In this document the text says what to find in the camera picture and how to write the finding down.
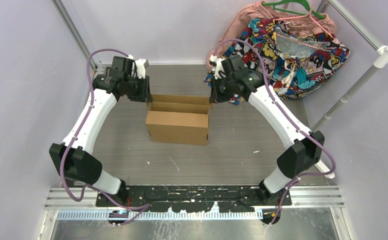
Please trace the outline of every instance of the white scuff mark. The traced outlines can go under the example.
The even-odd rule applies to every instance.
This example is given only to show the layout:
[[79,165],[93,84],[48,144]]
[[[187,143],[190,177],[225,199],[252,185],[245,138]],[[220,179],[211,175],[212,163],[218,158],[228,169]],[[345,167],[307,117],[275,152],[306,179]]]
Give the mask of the white scuff mark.
[[173,164],[175,164],[175,167],[176,167],[176,169],[178,169],[178,172],[179,172],[179,171],[180,171],[180,168],[178,167],[178,165],[172,160],[171,157],[169,157],[169,159],[172,161]]

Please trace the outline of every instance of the open cardboard box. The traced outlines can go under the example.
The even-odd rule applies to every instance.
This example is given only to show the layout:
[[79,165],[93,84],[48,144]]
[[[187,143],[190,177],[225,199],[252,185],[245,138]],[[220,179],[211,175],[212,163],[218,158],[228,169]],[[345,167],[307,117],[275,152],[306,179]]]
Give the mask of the open cardboard box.
[[152,94],[145,124],[151,140],[161,143],[207,145],[208,97]]

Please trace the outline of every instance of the black mounting plate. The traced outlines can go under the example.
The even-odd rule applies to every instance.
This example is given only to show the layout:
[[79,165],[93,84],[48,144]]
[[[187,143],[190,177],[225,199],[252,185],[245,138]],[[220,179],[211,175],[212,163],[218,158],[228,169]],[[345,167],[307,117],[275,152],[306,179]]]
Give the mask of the black mounting plate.
[[[164,213],[169,207],[179,213],[208,212],[215,202],[220,213],[254,212],[253,207],[276,206],[275,202],[264,203],[259,198],[259,187],[254,185],[131,185],[126,186],[130,207],[151,204],[151,212]],[[291,205],[291,195],[283,199],[282,205]],[[97,197],[97,207],[115,207],[105,197]]]

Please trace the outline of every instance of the pink garment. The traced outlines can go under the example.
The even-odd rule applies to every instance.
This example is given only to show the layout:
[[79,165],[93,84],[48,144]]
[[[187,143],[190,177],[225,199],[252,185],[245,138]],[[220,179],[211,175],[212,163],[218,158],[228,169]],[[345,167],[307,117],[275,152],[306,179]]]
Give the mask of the pink garment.
[[[298,16],[296,14],[276,11],[271,6],[263,6],[262,3],[266,2],[259,1],[257,3],[249,4],[243,7],[241,11],[239,11],[235,18],[232,20],[226,32],[217,42],[216,47],[218,47],[218,45],[225,40],[238,38],[253,19],[289,18]],[[325,16],[325,18],[322,20],[318,20],[318,18],[314,16],[314,19],[320,25],[326,28],[330,33],[335,34],[337,32],[337,26],[335,22],[330,19],[328,14],[321,13],[321,15]],[[290,33],[298,37],[306,37],[312,34],[319,34],[323,32],[322,28],[320,28],[308,17],[289,19],[287,21],[289,22],[287,26],[289,28]],[[216,56],[219,58],[222,54],[224,54],[224,52],[231,46],[231,44],[232,42],[224,43],[218,49]],[[215,48],[207,55],[206,68],[208,70],[212,69],[212,65],[210,65],[209,63],[209,58],[215,52]]]

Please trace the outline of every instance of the gray floor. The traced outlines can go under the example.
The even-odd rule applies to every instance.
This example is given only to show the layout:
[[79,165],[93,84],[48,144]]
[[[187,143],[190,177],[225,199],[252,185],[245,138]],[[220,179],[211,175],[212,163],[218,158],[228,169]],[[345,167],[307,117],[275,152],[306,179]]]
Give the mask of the gray floor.
[[267,229],[260,220],[135,221],[111,228],[103,221],[57,221],[52,240],[338,240],[329,208],[282,209]]
[[[206,73],[204,65],[147,68],[154,94],[209,96],[210,88],[203,83]],[[301,100],[284,103],[307,123]],[[152,142],[146,116],[145,103],[121,98],[95,142],[93,155],[103,168],[130,185],[256,185],[271,174],[284,152],[278,135],[248,102],[214,105],[208,146]],[[326,182],[323,177],[302,177],[301,184]]]

